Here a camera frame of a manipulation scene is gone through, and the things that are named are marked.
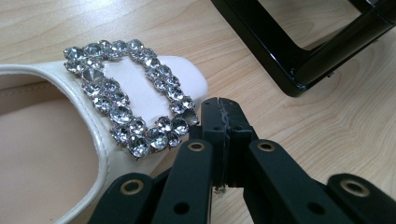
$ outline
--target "white shoe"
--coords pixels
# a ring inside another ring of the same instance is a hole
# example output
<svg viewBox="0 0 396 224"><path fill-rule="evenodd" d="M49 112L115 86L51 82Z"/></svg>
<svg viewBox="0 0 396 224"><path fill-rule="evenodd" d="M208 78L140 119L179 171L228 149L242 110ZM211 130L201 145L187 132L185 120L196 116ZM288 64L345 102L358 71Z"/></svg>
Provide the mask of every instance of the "white shoe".
<svg viewBox="0 0 396 224"><path fill-rule="evenodd" d="M159 59L198 107L207 93L199 70L180 57ZM107 63L106 76L120 83L148 126L172 117L141 65L127 58ZM136 161L117 147L111 126L64 62L0 65L0 223L85 223L116 178L149 175L166 152Z"/></svg>

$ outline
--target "metal grommet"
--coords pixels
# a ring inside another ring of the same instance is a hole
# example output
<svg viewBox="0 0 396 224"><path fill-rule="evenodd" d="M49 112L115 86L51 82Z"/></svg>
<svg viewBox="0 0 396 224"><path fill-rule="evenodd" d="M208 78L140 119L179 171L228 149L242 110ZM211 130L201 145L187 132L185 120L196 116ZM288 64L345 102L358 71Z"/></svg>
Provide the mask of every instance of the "metal grommet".
<svg viewBox="0 0 396 224"><path fill-rule="evenodd" d="M191 151L202 151L205 149L205 145L198 142L190 143L187 148Z"/></svg>
<svg viewBox="0 0 396 224"><path fill-rule="evenodd" d="M364 198L370 195L370 190L358 181L352 179L343 179L340 182L340 185L341 188L343 188L346 192L355 196Z"/></svg>
<svg viewBox="0 0 396 224"><path fill-rule="evenodd" d="M139 179L131 179L122 183L120 191L124 195L134 195L142 190L145 184Z"/></svg>
<svg viewBox="0 0 396 224"><path fill-rule="evenodd" d="M257 144L257 148L261 151L265 151L265 152L272 152L275 150L274 145L272 145L271 143L267 143L267 142L260 142L259 144Z"/></svg>

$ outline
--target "wooden table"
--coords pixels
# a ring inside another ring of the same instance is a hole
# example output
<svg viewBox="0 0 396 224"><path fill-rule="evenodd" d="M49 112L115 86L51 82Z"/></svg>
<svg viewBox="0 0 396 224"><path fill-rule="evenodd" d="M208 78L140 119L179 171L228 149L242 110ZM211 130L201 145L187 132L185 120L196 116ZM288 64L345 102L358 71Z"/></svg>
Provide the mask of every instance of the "wooden table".
<svg viewBox="0 0 396 224"><path fill-rule="evenodd" d="M261 2L299 46L359 14L343 0ZM59 61L69 46L132 38L196 64L209 84L208 98L238 102L258 136L278 142L316 180L351 173L396 199L396 30L303 96L290 98L209 0L1 3L0 63ZM228 189L213 197L212 223L251 222L241 193Z"/></svg>

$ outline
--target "rhinestone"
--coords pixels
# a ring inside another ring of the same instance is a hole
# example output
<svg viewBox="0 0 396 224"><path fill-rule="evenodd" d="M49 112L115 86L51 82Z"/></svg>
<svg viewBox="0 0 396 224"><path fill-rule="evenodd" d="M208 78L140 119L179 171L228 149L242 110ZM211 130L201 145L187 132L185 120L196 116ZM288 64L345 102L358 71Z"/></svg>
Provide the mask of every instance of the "rhinestone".
<svg viewBox="0 0 396 224"><path fill-rule="evenodd" d="M114 78L106 78L102 82L102 86L104 91L111 93L118 91L120 89L120 83L116 81Z"/></svg>
<svg viewBox="0 0 396 224"><path fill-rule="evenodd" d="M156 128L148 130L148 140L152 147L159 150L164 149L168 145L168 137L166 133L163 133Z"/></svg>
<svg viewBox="0 0 396 224"><path fill-rule="evenodd" d="M172 110L172 112L175 115L179 115L184 113L184 111L186 110L183 106L183 104L180 101L174 101L169 105L169 108Z"/></svg>
<svg viewBox="0 0 396 224"><path fill-rule="evenodd" d="M64 63L64 67L73 74L79 74L86 68L86 65L80 60L71 59Z"/></svg>
<svg viewBox="0 0 396 224"><path fill-rule="evenodd" d="M87 96L92 98L94 96L97 96L101 92L102 87L94 82L89 82L84 83L82 85L82 89Z"/></svg>
<svg viewBox="0 0 396 224"><path fill-rule="evenodd" d="M183 114L183 118L190 126L197 125L199 123L198 115L192 109L187 109Z"/></svg>
<svg viewBox="0 0 396 224"><path fill-rule="evenodd" d="M105 75L103 72L97 69L85 69L82 71L81 78L86 82L98 82L100 81Z"/></svg>
<svg viewBox="0 0 396 224"><path fill-rule="evenodd" d="M143 62L143 65L145 65L146 67L155 68L155 67L160 66L161 63L160 63L160 60L158 60L157 58L149 58Z"/></svg>
<svg viewBox="0 0 396 224"><path fill-rule="evenodd" d="M180 102L183 104L184 108L186 108L186 109L193 109L193 108L195 108L195 103L194 103L194 101L191 99L190 96L184 96L183 99L181 99Z"/></svg>
<svg viewBox="0 0 396 224"><path fill-rule="evenodd" d="M168 144L170 147L177 147L180 144L180 136L175 132L168 133Z"/></svg>
<svg viewBox="0 0 396 224"><path fill-rule="evenodd" d="M137 39L133 39L133 40L127 42L126 45L127 45L127 48L129 51L142 49L144 47L142 42L140 42L140 40L137 40Z"/></svg>
<svg viewBox="0 0 396 224"><path fill-rule="evenodd" d="M118 124L129 123L133 118L131 109L123 105L112 106L108 114L110 119Z"/></svg>
<svg viewBox="0 0 396 224"><path fill-rule="evenodd" d="M131 51L131 58L132 60L136 62L142 62L143 61L143 52L141 49L135 49Z"/></svg>
<svg viewBox="0 0 396 224"><path fill-rule="evenodd" d="M168 89L168 85L165 81L161 79L157 79L154 81L154 87L157 91L166 91Z"/></svg>
<svg viewBox="0 0 396 224"><path fill-rule="evenodd" d="M101 45L98 43L91 43L83 48L88 57L97 58L103 56Z"/></svg>
<svg viewBox="0 0 396 224"><path fill-rule="evenodd" d="M125 42L122 40L117 40L112 43L113 46L113 52L112 52L112 57L120 57L123 56L126 53L127 46Z"/></svg>
<svg viewBox="0 0 396 224"><path fill-rule="evenodd" d="M162 132L170 132L172 130L172 122L168 117L160 117L155 121L158 129Z"/></svg>
<svg viewBox="0 0 396 224"><path fill-rule="evenodd" d="M179 87L170 87L166 94L173 101L179 101L184 97L183 91Z"/></svg>
<svg viewBox="0 0 396 224"><path fill-rule="evenodd" d="M80 60L84 57L84 51L78 47L72 47L64 50L64 57L67 60L77 59Z"/></svg>
<svg viewBox="0 0 396 224"><path fill-rule="evenodd" d="M172 75L171 69L168 66L166 66L165 64L162 64L162 65L160 65L158 67L158 72L161 75L164 75L164 76L167 76L167 77Z"/></svg>
<svg viewBox="0 0 396 224"><path fill-rule="evenodd" d="M187 124L187 121L179 117L172 119L172 127L173 131L179 135L184 135L189 131L189 125Z"/></svg>
<svg viewBox="0 0 396 224"><path fill-rule="evenodd" d="M128 141L128 137L129 137L128 130L129 130L128 125L117 124L110 130L110 133L111 133L111 136L113 136L114 140L116 140L116 142L118 144L126 145L126 143Z"/></svg>
<svg viewBox="0 0 396 224"><path fill-rule="evenodd" d="M111 107L111 99L106 96L96 96L92 99L93 107L101 113L107 113Z"/></svg>
<svg viewBox="0 0 396 224"><path fill-rule="evenodd" d="M123 91L115 91L110 94L110 97L116 105L128 105L130 103L128 95Z"/></svg>
<svg viewBox="0 0 396 224"><path fill-rule="evenodd" d="M102 57L104 57L105 59L109 59L111 60L110 54L112 52L112 45L110 42L108 42L107 40L100 40L98 42L98 45L101 48L102 51Z"/></svg>
<svg viewBox="0 0 396 224"><path fill-rule="evenodd" d="M157 79L160 76L160 74L158 73L157 69L156 68L152 68L152 67L148 67L146 69L146 75L151 80L155 80L155 79Z"/></svg>
<svg viewBox="0 0 396 224"><path fill-rule="evenodd" d="M174 86L174 87L179 87L179 86L180 86L180 82L178 81L178 78L175 77L175 76L166 77L166 82L167 82L169 85L172 85L172 86Z"/></svg>
<svg viewBox="0 0 396 224"><path fill-rule="evenodd" d="M157 54L152 49L142 49L142 54L143 54L143 62L146 62L149 59L157 57Z"/></svg>
<svg viewBox="0 0 396 224"><path fill-rule="evenodd" d="M128 140L127 147L131 154L137 158L145 157L149 154L149 141L143 137L132 136Z"/></svg>
<svg viewBox="0 0 396 224"><path fill-rule="evenodd" d="M84 60L84 63L87 64L90 68L100 70L104 68L102 64L102 60L99 60L98 58L86 58Z"/></svg>
<svg viewBox="0 0 396 224"><path fill-rule="evenodd" d="M142 136L148 129L146 122L141 117L134 118L131 122L130 132L133 135Z"/></svg>

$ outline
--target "crystal embellishment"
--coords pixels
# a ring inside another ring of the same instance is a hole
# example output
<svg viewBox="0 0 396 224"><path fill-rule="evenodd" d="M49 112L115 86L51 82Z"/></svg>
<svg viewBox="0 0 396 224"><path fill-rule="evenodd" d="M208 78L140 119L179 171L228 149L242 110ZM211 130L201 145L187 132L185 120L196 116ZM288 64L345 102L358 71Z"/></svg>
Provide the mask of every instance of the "crystal embellishment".
<svg viewBox="0 0 396 224"><path fill-rule="evenodd" d="M132 110L123 105L116 105L111 107L109 116L111 121L118 124L129 123L133 118Z"/></svg>
<svg viewBox="0 0 396 224"><path fill-rule="evenodd" d="M103 72L97 69L85 69L81 75L81 78L86 82L96 82L104 77Z"/></svg>
<svg viewBox="0 0 396 224"><path fill-rule="evenodd" d="M166 133L156 128L148 130L148 139L151 142L151 146L158 150L162 150L168 145L168 136Z"/></svg>
<svg viewBox="0 0 396 224"><path fill-rule="evenodd" d="M116 125L110 130L111 135L117 144L126 145L129 138L129 126L128 125Z"/></svg>
<svg viewBox="0 0 396 224"><path fill-rule="evenodd" d="M140 63L154 88L169 99L169 108L174 118L159 117L155 126L148 128L141 117L134 117L128 95L121 90L120 83L104 74L105 60L118 60L123 56ZM113 123L109 130L117 145L127 147L136 158L149 153L177 147L180 136L189 131L191 125L199 123L193 111L195 104L190 96L184 95L179 79L166 64L161 64L152 49L145 48L137 39L110 43L101 40L84 48L72 47L64 50L67 71L81 77L81 88L92 100L93 107Z"/></svg>
<svg viewBox="0 0 396 224"><path fill-rule="evenodd" d="M137 158L145 157L149 154L149 140L143 137L132 136L128 140L128 149Z"/></svg>
<svg viewBox="0 0 396 224"><path fill-rule="evenodd" d="M93 107L101 113L107 113L111 107L111 99L106 96L97 96L92 99Z"/></svg>

